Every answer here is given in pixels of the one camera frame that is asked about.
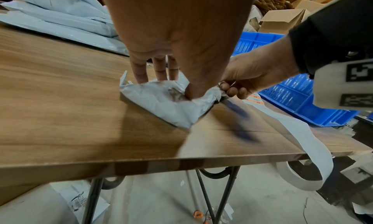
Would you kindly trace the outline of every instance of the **concrete floor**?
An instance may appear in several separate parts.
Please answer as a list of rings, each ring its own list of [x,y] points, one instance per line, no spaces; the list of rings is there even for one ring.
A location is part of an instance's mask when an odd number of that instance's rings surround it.
[[[202,177],[211,203],[217,209],[228,178]],[[195,171],[126,177],[118,188],[103,191],[101,196],[111,205],[95,224],[198,224],[202,220],[193,219],[193,212],[207,210]],[[316,192],[291,186],[271,164],[241,167],[228,203],[234,210],[230,224],[360,223],[343,208],[327,204]],[[62,197],[50,185],[38,187],[1,206],[0,220],[2,224],[77,223]]]

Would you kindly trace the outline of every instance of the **black sleeve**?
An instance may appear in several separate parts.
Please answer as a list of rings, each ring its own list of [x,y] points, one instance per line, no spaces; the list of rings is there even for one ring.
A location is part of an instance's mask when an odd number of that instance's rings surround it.
[[[364,59],[373,44],[373,0],[338,0],[289,31],[301,73]]]

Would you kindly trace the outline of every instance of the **wooden table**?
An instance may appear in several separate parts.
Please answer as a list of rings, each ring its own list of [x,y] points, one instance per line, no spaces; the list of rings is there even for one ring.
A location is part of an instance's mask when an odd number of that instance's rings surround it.
[[[127,57],[4,26],[0,48],[0,187],[305,158],[238,99],[190,131],[169,125],[121,97],[123,72],[135,81]],[[334,156],[371,151],[333,128],[312,132]]]

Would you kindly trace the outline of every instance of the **blue plastic crate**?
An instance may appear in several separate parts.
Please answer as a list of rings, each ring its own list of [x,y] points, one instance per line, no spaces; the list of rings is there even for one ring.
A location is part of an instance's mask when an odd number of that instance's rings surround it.
[[[272,43],[281,37],[283,35],[243,32],[233,56]],[[306,74],[300,74],[262,90],[259,94],[292,116],[316,126],[341,126],[359,113],[354,110],[325,109],[313,105],[313,83]]]

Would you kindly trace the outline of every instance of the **black metal table leg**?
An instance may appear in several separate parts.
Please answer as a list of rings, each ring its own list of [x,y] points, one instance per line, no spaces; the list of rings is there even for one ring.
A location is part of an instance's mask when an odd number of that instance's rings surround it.
[[[85,204],[82,224],[92,224],[94,211],[96,210],[98,199],[100,198],[101,190],[109,190],[118,187],[124,177],[116,177],[115,180],[109,181],[105,178],[93,179],[89,188],[88,199]]]
[[[206,205],[207,205],[207,208],[209,210],[209,213],[210,213],[210,216],[211,216],[211,220],[213,221],[213,224],[218,224],[219,221],[220,221],[220,218],[221,218],[221,215],[223,213],[224,207],[225,207],[225,205],[228,201],[229,194],[232,190],[234,181],[236,180],[238,171],[240,170],[240,166],[229,167],[229,168],[225,169],[225,171],[227,171],[227,170],[230,171],[229,179],[228,179],[227,185],[225,186],[225,190],[224,190],[223,196],[221,198],[221,201],[220,201],[218,210],[216,212],[216,215],[214,215],[214,213],[213,213],[213,208],[211,206],[210,199],[207,195],[206,188],[205,188],[205,185],[203,184],[203,181],[202,181],[201,175],[199,173],[199,170],[196,170],[198,180],[199,180],[199,183],[201,185],[202,193],[203,193],[203,196],[205,198]],[[209,178],[217,177],[218,174],[208,173],[207,177],[209,177]]]

